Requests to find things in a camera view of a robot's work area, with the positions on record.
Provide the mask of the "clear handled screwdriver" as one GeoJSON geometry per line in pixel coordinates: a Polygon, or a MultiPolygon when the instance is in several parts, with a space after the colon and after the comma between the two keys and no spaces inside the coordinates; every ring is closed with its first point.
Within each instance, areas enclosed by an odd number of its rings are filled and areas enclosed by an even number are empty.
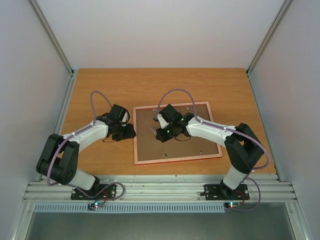
{"type": "Polygon", "coordinates": [[[149,129],[152,131],[152,133],[154,134],[154,135],[156,135],[157,133],[156,133],[156,131],[155,130],[153,130],[151,127],[149,127],[149,129]]]}

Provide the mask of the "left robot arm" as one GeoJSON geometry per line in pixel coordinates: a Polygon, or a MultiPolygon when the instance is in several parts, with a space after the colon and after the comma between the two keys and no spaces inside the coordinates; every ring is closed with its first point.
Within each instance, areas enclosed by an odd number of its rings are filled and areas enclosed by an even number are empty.
{"type": "Polygon", "coordinates": [[[47,184],[68,185],[94,198],[104,189],[100,179],[78,168],[79,153],[96,141],[111,137],[113,141],[136,137],[130,114],[124,107],[114,104],[110,112],[96,116],[86,126],[65,135],[51,134],[44,145],[36,171],[47,177],[47,184]]]}

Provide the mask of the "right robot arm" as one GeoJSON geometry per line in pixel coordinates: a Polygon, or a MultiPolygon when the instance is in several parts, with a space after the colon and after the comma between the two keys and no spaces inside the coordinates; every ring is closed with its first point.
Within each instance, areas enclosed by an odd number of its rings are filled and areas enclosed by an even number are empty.
{"type": "Polygon", "coordinates": [[[219,192],[224,200],[232,198],[232,194],[254,170],[260,158],[268,154],[245,123],[228,126],[205,120],[196,113],[182,115],[171,104],[158,109],[154,120],[160,124],[156,130],[156,139],[162,143],[184,135],[202,138],[226,149],[231,167],[219,184],[219,192]]]}

